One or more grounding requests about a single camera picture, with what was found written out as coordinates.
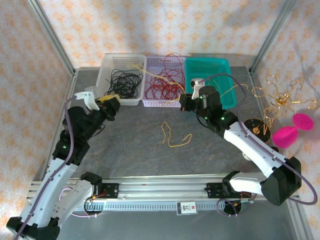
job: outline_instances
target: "floral wallpaper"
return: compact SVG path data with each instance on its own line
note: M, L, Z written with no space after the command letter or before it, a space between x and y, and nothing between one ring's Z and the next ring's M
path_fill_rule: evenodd
M265 92L275 94L275 87L268 84L268 74L278 79L280 91L290 90L290 81L303 84L302 89L292 92L292 100L306 101L313 99L320 103L320 5L317 0L298 0L279 32L258 70L259 80ZM310 132L299 132L298 141L284 150L287 157L295 156L301 161L302 174L320 193L320 110L308 110L311 102L293 104L297 112L306 113L315 122ZM293 126L293 113L282 109L278 121L281 126ZM313 200L313 194L305 183L299 190L303 201ZM320 234L320 202L313 206L304 206L314 239Z
M69 74L26 0L0 4L0 239L53 140Z
M285 0L39 0L75 68L105 53L235 54L250 66Z

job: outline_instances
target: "sticker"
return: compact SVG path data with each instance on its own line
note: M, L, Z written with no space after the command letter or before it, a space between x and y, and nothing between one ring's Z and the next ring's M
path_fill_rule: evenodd
M177 215L191 215L198 213L195 201L177 202L176 206Z

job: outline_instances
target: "pink ball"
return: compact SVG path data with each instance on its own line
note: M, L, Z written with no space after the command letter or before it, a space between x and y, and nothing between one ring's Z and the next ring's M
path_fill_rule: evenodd
M304 131L310 131L314 127L314 121L306 114L297 113L293 116L294 125Z
M298 129L295 126L284 126L272 136L273 143L282 149L287 149L298 139Z

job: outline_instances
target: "yellow wire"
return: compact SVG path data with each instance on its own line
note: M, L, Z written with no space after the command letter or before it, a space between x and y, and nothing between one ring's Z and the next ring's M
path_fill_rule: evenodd
M215 83L215 85L219 88L218 90L216 89L217 92L220 92L220 87L218 85L218 83L216 82L216 80L212 79Z
M247 84L242 83L242 84L240 84L240 85L246 86L246 89L249 89L249 87L248 87ZM230 88L228 91L225 91L225 92L220 96L220 98L221 98L223 95L225 95L226 93L230 92L232 89L234 89L235 87L238 87L238 86L239 86L239 85L234 85L234 86L233 86L232 88Z
M168 82L168 84L176 84L176 85L178 85L178 86L182 89L183 93L185 93L185 89L184 89L179 83L177 83L177 82L170 82L170 81L169 81L168 79L166 79L164 76L154 75L154 74L152 74L151 72L148 72L148 71L140 68L140 67L139 67L138 65L136 65L136 64L134 64L134 65L132 65L132 66L133 66L134 68L139 69L141 72L144 72L144 73L146 73L146 74L149 74L150 76L153 76L153 77L156 77L156 78L160 78L160 79L164 79L164 80L166 80L166 81Z
M171 139L171 128L169 127L168 123L167 123L166 121L164 121L164 122L162 123L162 125L161 125L162 131L163 131L163 134L164 134L164 139L163 139L163 141L162 141L162 144L165 144L166 137L167 137L167 135L166 135L166 131L165 131L165 129L164 129L164 125L165 125L165 124L166 124L166 126L168 127L168 129L169 129L168 145L169 145L169 147L170 147L170 148L181 147L181 146L184 146L184 145L187 145L188 143L190 143L190 140L191 140L191 138L192 138L192 134L191 134L191 133L189 133L187 136L185 136L185 138L184 138L184 139L182 139L182 141L184 141L184 140L186 140L186 139L187 139L187 137L190 137L190 138L189 138L189 140L188 140L187 142L182 143L182 144L178 144L178 145L173 145L173 146L172 146L172 145L170 144L170 139Z
M179 100L179 98L173 99L173 100L171 100L171 101L167 101L167 102L165 102L165 103L162 104L162 105L169 104L169 103L173 103L174 101L177 101L177 100Z

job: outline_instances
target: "robotic arm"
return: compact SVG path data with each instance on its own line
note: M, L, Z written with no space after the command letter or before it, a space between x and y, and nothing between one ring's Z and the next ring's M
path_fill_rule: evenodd
M39 190L21 215L11 217L6 225L13 233L19 233L18 235L25 239L56 240L61 224L75 208L93 194L100 195L102 192L102 178L87 172L81 176L67 197L58 201L66 182L89 150L88 140L101 128L105 120L114 121L120 108L118 95L108 95L95 100L92 92L80 92L76 94L76 99L84 99L90 113L86 114L79 106L68 109L73 136L70 134L67 120L64 119L64 130L60 134L60 140L55 146L53 158Z
M272 204L281 205L301 187L301 178L280 161L301 173L299 160L285 158L251 133L235 114L224 110L220 95L213 86L205 86L199 78L194 79L192 85L193 94L180 95L180 110L192 111L197 117L204 118L209 130L240 149L265 176L261 179L247 177L245 173L233 171L223 179L223 190L227 195L235 192L264 195Z

